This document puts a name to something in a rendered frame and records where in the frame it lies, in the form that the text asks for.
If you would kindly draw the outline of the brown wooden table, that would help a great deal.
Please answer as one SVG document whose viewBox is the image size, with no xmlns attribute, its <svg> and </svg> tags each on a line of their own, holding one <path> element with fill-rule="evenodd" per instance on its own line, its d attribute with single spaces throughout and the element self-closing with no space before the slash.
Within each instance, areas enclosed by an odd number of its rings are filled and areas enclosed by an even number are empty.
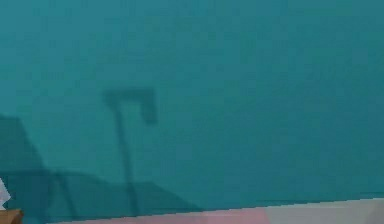
<svg viewBox="0 0 384 224">
<path fill-rule="evenodd" d="M 0 210 L 0 224 L 22 224 L 21 210 Z"/>
</svg>

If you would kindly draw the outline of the white cloth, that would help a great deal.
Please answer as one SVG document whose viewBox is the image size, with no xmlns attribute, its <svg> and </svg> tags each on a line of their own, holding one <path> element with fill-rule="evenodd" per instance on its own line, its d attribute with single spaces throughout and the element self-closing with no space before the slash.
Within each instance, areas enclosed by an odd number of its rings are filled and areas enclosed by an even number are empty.
<svg viewBox="0 0 384 224">
<path fill-rule="evenodd" d="M 3 182 L 0 178 L 0 210 L 4 210 L 4 204 L 11 199 L 11 196 Z"/>
</svg>

